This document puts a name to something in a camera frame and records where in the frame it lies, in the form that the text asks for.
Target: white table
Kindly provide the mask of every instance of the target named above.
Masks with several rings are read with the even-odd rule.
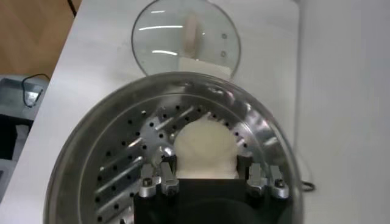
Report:
[[[131,27],[143,8],[134,2],[83,0],[0,204],[1,223],[42,223],[51,170],[72,129],[103,97],[143,76],[130,51]],[[305,196],[307,223],[388,223],[390,5],[381,0],[304,2],[296,145],[318,185],[317,192]],[[256,25],[233,20],[239,32]],[[250,55],[242,58],[242,63],[250,61]],[[284,78],[276,83],[294,93],[295,77]],[[264,80],[257,93],[255,86],[247,88],[293,138],[295,94],[269,100],[278,93],[267,88],[270,83]],[[304,166],[302,171],[307,176]]]

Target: stainless steel pot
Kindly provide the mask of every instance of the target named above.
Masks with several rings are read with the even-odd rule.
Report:
[[[269,166],[281,167],[293,202],[284,219],[302,223],[299,172],[270,112],[225,80],[185,72],[130,83],[80,121],[52,172],[45,223],[132,223],[140,167],[173,155],[180,129],[204,116],[234,132],[240,154],[252,155],[268,175]]]

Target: glass pot lid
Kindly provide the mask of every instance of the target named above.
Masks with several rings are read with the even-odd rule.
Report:
[[[138,16],[133,53],[146,75],[189,71],[229,79],[240,57],[234,24],[203,0],[159,0]]]

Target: white dough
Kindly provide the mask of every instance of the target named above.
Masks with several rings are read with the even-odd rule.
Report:
[[[219,122],[201,119],[185,126],[174,143],[178,178],[237,177],[235,137]]]

